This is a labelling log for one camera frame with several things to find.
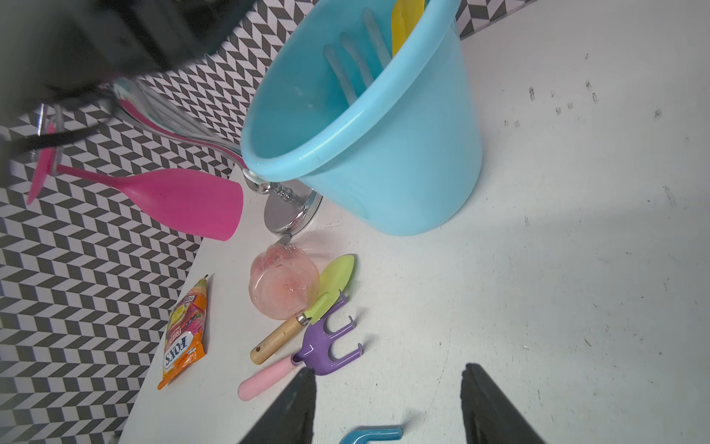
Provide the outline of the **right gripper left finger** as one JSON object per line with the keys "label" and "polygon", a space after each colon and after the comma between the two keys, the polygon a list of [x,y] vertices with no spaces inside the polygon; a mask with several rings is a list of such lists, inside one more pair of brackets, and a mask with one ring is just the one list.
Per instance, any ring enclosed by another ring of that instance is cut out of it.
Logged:
{"label": "right gripper left finger", "polygon": [[316,394],[314,370],[302,369],[240,444],[312,443]]}

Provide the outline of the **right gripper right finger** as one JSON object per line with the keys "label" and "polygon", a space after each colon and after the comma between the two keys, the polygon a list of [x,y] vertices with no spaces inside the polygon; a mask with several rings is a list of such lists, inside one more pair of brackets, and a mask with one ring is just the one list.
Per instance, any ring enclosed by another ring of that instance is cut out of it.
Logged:
{"label": "right gripper right finger", "polygon": [[466,364],[460,402],[468,444],[545,443],[480,364]]}

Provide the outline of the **purple rake pink handle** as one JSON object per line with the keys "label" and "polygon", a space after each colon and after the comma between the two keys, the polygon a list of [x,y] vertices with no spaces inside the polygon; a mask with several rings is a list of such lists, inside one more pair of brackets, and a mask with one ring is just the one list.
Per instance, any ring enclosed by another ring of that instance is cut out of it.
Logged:
{"label": "purple rake pink handle", "polygon": [[326,376],[360,358],[364,353],[364,346],[361,343],[358,344],[358,348],[355,351],[338,360],[331,357],[333,344],[357,327],[355,320],[351,316],[349,317],[349,324],[336,332],[331,332],[325,327],[327,319],[347,302],[348,298],[345,293],[340,292],[336,303],[324,316],[315,324],[307,327],[301,349],[297,353],[264,368],[254,376],[244,380],[238,388],[239,398],[242,401],[251,401],[251,399],[274,386],[275,383],[284,379],[286,375],[300,366],[306,366],[314,371],[317,376]]}

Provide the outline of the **blue rake yellow handle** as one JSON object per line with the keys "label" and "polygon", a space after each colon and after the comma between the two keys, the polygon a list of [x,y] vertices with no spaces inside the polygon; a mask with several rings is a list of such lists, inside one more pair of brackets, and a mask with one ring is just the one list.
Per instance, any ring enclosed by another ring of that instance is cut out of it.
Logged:
{"label": "blue rake yellow handle", "polygon": [[349,431],[339,442],[339,444],[367,444],[379,441],[401,440],[404,429],[400,425],[373,425],[369,427],[356,427]]}

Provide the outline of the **green trowel wooden handle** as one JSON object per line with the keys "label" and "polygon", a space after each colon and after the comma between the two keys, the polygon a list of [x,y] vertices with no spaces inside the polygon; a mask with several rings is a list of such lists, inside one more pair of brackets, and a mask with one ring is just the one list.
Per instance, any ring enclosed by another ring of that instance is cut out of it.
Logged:
{"label": "green trowel wooden handle", "polygon": [[330,310],[342,292],[348,288],[355,270],[356,255],[348,253],[333,260],[320,274],[319,292],[314,302],[297,316],[284,321],[250,352],[257,366],[266,362],[305,327],[315,324]]}

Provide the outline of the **light blue toy fork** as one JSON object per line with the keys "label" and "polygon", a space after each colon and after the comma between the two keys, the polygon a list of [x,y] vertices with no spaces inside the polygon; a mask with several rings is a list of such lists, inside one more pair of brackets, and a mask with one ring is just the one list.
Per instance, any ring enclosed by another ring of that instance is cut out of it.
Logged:
{"label": "light blue toy fork", "polygon": [[[368,7],[362,11],[362,23],[366,29],[370,46],[373,50],[375,50],[380,67],[384,70],[391,62],[392,55],[386,45],[386,41],[375,18],[375,14],[373,14],[373,11],[368,9]],[[373,75],[370,65],[364,53],[360,50],[358,44],[348,33],[340,33],[338,42],[343,48],[345,54],[348,56],[349,62],[355,66],[356,73],[360,75],[364,89],[369,88],[375,81],[375,76]],[[338,84],[348,102],[348,105],[353,105],[359,96],[354,88],[353,79],[346,70],[343,58],[340,57],[338,50],[330,44],[324,47],[323,55],[328,66],[337,78]]]}

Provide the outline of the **yellow toy shovel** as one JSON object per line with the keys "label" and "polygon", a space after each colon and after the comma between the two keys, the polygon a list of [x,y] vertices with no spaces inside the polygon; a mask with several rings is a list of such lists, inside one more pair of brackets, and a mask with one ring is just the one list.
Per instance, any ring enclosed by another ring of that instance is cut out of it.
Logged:
{"label": "yellow toy shovel", "polygon": [[425,12],[426,0],[397,0],[391,13],[392,55],[397,55]]}

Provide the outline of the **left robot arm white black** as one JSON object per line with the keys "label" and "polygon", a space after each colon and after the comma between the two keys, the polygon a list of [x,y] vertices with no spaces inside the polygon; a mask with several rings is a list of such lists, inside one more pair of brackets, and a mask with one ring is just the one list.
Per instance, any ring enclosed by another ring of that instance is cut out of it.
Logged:
{"label": "left robot arm white black", "polygon": [[81,103],[104,83],[177,70],[222,46],[251,1],[4,1],[1,120]]}

